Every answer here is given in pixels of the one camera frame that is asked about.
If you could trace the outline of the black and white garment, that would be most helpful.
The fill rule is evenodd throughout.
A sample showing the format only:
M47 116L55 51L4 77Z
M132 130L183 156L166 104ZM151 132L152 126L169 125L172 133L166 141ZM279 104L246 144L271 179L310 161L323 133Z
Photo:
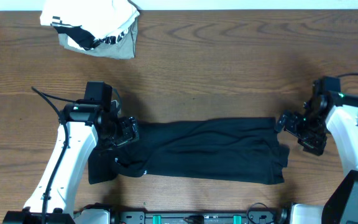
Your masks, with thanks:
M80 21L63 20L53 16L51 26L59 33L66 34L69 45L80 50L93 50L100 44L114 45L128 33L136 19L123 22L112 17L89 17Z

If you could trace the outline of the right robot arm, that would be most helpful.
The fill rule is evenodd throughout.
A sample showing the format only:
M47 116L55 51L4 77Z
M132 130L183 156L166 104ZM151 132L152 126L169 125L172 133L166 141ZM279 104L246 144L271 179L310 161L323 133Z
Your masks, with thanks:
M341 78L323 77L313 82L312 97L303 114L284 111L275 131L286 131L304 151L320 156L327 136L336 144L344 179L323 206L293 203L284 208L277 223L358 224L358 96L341 90Z

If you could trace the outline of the black t-shirt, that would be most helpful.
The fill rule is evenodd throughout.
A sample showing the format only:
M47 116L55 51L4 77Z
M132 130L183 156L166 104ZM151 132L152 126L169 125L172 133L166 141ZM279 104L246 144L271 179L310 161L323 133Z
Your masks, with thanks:
M142 122L138 141L91 153L88 182L152 174L281 184L290 150L279 143L274 126L275 118Z

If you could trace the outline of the grey-beige folded garment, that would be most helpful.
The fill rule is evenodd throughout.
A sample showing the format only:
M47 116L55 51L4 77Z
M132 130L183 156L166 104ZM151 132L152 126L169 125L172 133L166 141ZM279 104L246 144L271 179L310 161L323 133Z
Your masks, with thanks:
M67 50L77 53L91 55L94 57L106 57L113 59L132 59L135 57L135 45L138 34L138 21L135 19L130 26L129 32L116 44L100 43L93 50L80 50L69 45L70 37L66 34L59 34L59 44Z

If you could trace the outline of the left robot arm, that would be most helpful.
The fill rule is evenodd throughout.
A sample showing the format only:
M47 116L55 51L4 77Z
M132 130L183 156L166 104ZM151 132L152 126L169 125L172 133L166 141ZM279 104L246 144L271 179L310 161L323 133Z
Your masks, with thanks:
M121 117L117 91L105 82L88 82L85 95L57 111L57 140L42 178L19 212L8 211L3 222L113 223L112 210L100 203L75 213L75 197L91 153L119 149L139 140L137 121Z

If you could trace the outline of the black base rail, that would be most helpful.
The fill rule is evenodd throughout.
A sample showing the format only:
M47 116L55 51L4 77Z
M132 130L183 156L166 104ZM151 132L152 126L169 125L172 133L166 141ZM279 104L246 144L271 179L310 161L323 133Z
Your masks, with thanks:
M83 212L86 218L76 217L76 223L106 224L280 224L287 216L273 210L256 209L244 213L167 213L167 212Z

